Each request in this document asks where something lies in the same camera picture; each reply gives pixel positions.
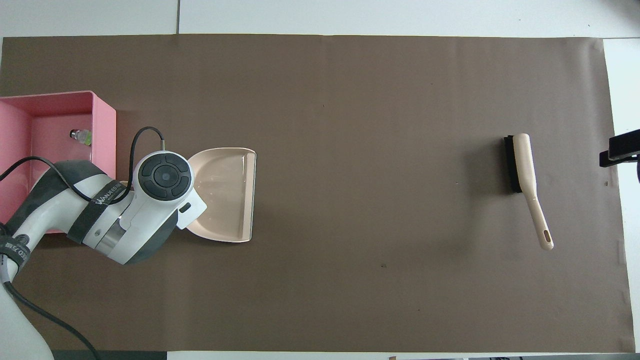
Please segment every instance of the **small bottle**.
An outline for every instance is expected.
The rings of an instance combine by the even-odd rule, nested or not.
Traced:
[[[91,131],[73,129],[69,133],[69,137],[76,139],[79,143],[83,143],[87,146],[91,146]]]

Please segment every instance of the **white robotic arm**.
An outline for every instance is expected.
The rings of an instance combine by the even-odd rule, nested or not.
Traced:
[[[145,156],[133,172],[134,191],[129,193],[89,161],[61,161],[56,167],[92,200],[80,198],[48,170],[6,225],[10,240],[23,252],[33,250],[48,230],[58,229],[118,263],[135,263],[155,253],[175,227],[185,228],[206,209],[193,188],[193,170],[174,152]],[[22,262],[18,252],[6,253],[3,282],[5,277],[13,280]],[[4,288],[0,319],[0,360],[52,359],[49,347]]]

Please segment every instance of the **pink box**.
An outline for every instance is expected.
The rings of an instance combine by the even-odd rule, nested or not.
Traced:
[[[0,97],[0,172],[25,156],[52,162],[84,159],[116,175],[116,111],[91,91]],[[69,137],[92,132],[92,146]],[[29,161],[0,181],[0,221],[6,223],[49,167]]]

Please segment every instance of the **round button pad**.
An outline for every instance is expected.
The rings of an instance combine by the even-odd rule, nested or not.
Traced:
[[[154,199],[178,199],[191,184],[189,164],[175,154],[153,155],[142,163],[138,182],[142,190]]]

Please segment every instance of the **velcro strap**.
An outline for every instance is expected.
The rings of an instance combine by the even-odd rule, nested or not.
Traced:
[[[14,239],[8,235],[2,235],[0,236],[0,254],[7,255],[18,264],[20,270],[29,259],[31,250],[27,247],[22,236]]]
[[[107,206],[111,204],[116,196],[125,189],[123,184],[120,184],[116,180],[112,180],[100,190],[93,199],[84,207],[80,216],[76,219],[69,232],[67,238],[82,243],[84,237],[89,233],[89,230],[98,221],[98,218],[102,215]]]

